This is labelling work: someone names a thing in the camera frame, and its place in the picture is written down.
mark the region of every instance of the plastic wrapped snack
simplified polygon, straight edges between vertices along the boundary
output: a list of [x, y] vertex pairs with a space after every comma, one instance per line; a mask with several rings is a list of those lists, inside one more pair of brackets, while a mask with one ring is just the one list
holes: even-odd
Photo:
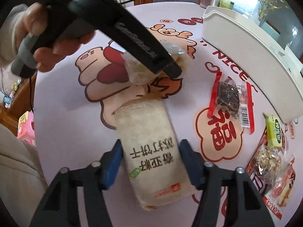
[[237, 119], [239, 107], [239, 88], [230, 77], [224, 78], [222, 72], [218, 72], [213, 84], [207, 116], [212, 117], [216, 109], [221, 109]]
[[[187, 65], [191, 62], [191, 58], [179, 46], [172, 45], [168, 42], [160, 42], [169, 52], [175, 62], [180, 66], [182, 71], [186, 70]], [[125, 68], [128, 73], [129, 81], [135, 85], [144, 85], [153, 81], [157, 76], [166, 76], [164, 72], [158, 74], [152, 73], [145, 65], [134, 58], [129, 52], [123, 54], [125, 60]]]
[[263, 115], [266, 120], [268, 146], [274, 148], [282, 147], [282, 131], [278, 117], [267, 114]]
[[282, 166], [272, 189], [271, 195], [274, 199], [278, 198], [279, 206], [286, 206], [286, 202], [296, 180], [296, 173], [292, 167], [293, 162], [294, 156], [290, 162]]
[[129, 179], [145, 210], [195, 192], [161, 100], [140, 99], [119, 108], [116, 126]]
[[220, 81], [216, 104], [220, 106], [224, 112], [231, 114], [233, 117], [237, 117], [240, 106], [237, 86]]
[[266, 184], [274, 185], [285, 160], [283, 148], [261, 145], [250, 161], [250, 167], [264, 178]]

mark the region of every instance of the white container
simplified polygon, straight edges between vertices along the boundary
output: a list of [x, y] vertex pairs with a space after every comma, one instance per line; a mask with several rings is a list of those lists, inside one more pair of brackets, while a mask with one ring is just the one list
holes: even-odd
[[303, 115], [303, 78], [296, 63], [253, 21], [209, 6], [203, 38], [233, 59], [259, 86], [283, 123]]

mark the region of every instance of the finger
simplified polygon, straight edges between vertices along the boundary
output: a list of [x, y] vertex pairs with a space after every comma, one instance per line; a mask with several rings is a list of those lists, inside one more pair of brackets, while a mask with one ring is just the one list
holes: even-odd
[[55, 65], [44, 65], [42, 64], [41, 62], [39, 62], [37, 64], [37, 69], [40, 71], [40, 72], [49, 72], [51, 70], [53, 70], [53, 68], [55, 67]]
[[22, 17], [26, 30], [33, 35], [40, 35], [47, 26], [47, 8], [40, 3], [31, 5]]
[[93, 39], [94, 35], [95, 35], [94, 31], [83, 35], [82, 37], [80, 37], [80, 43], [87, 44], [90, 40]]
[[34, 53], [34, 59], [37, 62], [52, 67], [54, 67], [58, 62], [63, 60], [65, 57], [66, 57], [65, 55], [53, 54], [52, 49], [46, 47], [41, 47], [37, 49]]
[[80, 47], [79, 39], [64, 39], [55, 43], [53, 53], [59, 55], [72, 55]]

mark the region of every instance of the table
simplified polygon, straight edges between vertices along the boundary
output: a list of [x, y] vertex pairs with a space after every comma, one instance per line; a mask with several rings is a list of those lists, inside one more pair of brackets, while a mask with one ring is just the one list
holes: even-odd
[[[264, 140], [263, 112], [273, 115], [276, 112], [260, 89], [232, 59], [203, 40], [201, 17], [204, 9], [193, 3], [167, 2], [133, 6], [128, 10], [159, 40], [180, 45], [194, 58], [193, 64], [178, 79], [162, 78], [149, 86], [131, 85], [124, 81], [125, 75], [115, 74], [122, 61], [123, 49], [98, 32], [92, 42], [81, 46], [51, 72], [39, 72], [34, 97], [35, 132], [41, 165], [48, 183], [60, 168], [84, 168], [110, 150], [118, 138], [114, 130], [113, 111], [148, 89], [161, 91], [178, 140], [187, 139], [194, 150], [222, 168], [234, 170], [238, 166], [246, 167], [258, 142]], [[255, 132], [252, 135], [248, 130], [236, 129], [236, 137], [229, 136], [226, 146], [220, 151], [213, 149], [205, 112], [218, 70], [237, 84], [248, 81], [253, 85], [255, 119]], [[298, 132], [302, 130], [303, 122], [299, 118], [281, 125], [284, 147], [289, 155], [296, 155], [293, 163], [296, 178], [285, 207], [271, 205], [270, 200], [267, 202], [278, 227], [287, 224], [303, 196], [300, 188], [303, 185], [303, 172], [300, 170], [303, 161], [300, 159], [300, 141], [303, 134]], [[252, 178], [263, 190], [258, 179], [253, 175]], [[191, 226], [200, 195], [193, 195], [155, 211], [144, 211], [136, 201], [124, 164], [119, 169], [115, 184], [104, 192], [113, 226], [116, 227]], [[226, 196], [227, 191], [223, 188], [218, 227], [223, 226]], [[85, 226], [83, 199], [79, 200], [79, 208]]]

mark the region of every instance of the person's arm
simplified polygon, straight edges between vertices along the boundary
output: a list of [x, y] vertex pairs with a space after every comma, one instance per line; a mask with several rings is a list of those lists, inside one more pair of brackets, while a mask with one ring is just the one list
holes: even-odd
[[14, 7], [0, 29], [0, 67], [10, 64], [17, 55], [16, 27], [27, 8], [24, 4]]

